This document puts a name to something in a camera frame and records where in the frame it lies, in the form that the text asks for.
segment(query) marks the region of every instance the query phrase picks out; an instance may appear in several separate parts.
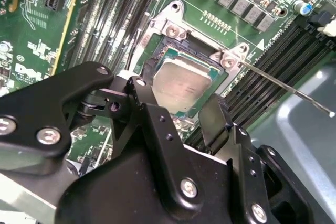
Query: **metal rod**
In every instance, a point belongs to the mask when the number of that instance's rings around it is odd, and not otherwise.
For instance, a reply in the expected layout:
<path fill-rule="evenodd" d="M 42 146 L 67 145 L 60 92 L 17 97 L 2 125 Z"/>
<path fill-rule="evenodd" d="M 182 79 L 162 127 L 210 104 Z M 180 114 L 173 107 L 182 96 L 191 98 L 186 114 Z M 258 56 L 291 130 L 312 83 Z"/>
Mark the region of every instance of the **metal rod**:
<path fill-rule="evenodd" d="M 307 102 L 310 102 L 311 104 L 313 104 L 316 108 L 318 108 L 319 110 L 328 113 L 330 118 L 333 118 L 335 116 L 335 112 L 329 110 L 327 107 L 323 106 L 322 104 L 320 104 L 319 102 L 315 101 L 312 97 L 306 95 L 305 93 L 302 93 L 301 91 L 292 88 L 291 86 L 279 81 L 278 79 L 274 78 L 273 76 L 270 76 L 269 74 L 261 71 L 260 69 L 250 65 L 249 63 L 246 63 L 242 60 L 239 61 L 241 64 L 243 64 L 245 67 L 249 68 L 250 70 L 252 70 L 253 72 L 265 77 L 266 79 L 272 81 L 273 83 L 279 85 L 280 87 L 282 87 L 283 89 L 286 89 L 287 91 L 297 95 L 298 97 L 304 99 Z"/>

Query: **metal plate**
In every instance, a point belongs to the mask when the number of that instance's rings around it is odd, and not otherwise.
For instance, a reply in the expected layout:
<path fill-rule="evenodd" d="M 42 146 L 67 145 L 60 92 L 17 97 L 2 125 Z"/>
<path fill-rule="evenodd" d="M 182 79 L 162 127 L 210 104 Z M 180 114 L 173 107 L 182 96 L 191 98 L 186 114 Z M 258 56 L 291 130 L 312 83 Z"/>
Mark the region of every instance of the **metal plate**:
<path fill-rule="evenodd" d="M 153 80 L 153 92 L 160 106 L 170 113 L 188 111 L 210 87 L 212 80 L 199 69 L 180 60 L 167 59 Z"/>

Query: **electrolytic capacitor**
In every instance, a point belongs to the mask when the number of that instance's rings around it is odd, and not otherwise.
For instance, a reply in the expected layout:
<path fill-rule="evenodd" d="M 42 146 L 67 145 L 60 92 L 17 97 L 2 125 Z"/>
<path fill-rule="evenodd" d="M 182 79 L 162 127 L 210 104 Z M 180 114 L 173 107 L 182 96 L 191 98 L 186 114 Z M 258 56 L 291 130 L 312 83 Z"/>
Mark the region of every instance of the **electrolytic capacitor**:
<path fill-rule="evenodd" d="M 302 16 L 311 14 L 313 7 L 303 0 L 296 0 L 293 5 L 294 10 Z"/>

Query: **black mounting arm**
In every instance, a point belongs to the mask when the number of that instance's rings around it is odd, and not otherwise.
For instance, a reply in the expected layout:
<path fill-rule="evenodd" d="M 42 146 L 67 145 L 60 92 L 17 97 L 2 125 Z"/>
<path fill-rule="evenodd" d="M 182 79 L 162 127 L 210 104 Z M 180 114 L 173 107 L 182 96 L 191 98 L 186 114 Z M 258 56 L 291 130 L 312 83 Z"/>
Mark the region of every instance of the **black mounting arm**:
<path fill-rule="evenodd" d="M 217 96 L 199 120 L 205 144 L 227 164 L 183 146 L 142 78 L 114 78 L 95 62 L 0 98 L 0 172 L 53 177 L 70 131 L 97 115 L 111 119 L 112 160 L 58 192 L 55 223 L 332 223 L 278 153 L 252 146 Z"/>

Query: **motherboard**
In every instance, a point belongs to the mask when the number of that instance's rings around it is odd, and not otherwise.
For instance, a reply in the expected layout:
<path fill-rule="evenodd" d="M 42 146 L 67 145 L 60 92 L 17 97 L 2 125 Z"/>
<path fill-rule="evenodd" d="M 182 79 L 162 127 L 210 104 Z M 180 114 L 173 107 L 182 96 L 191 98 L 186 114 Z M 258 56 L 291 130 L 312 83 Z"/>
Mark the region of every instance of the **motherboard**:
<path fill-rule="evenodd" d="M 245 128 L 286 97 L 229 55 L 299 85 L 335 58 L 335 15 L 336 0 L 0 0 L 0 95 L 97 61 L 142 76 L 202 151 L 197 115 L 213 93 Z M 71 136 L 80 175 L 111 158 L 108 119 Z"/>

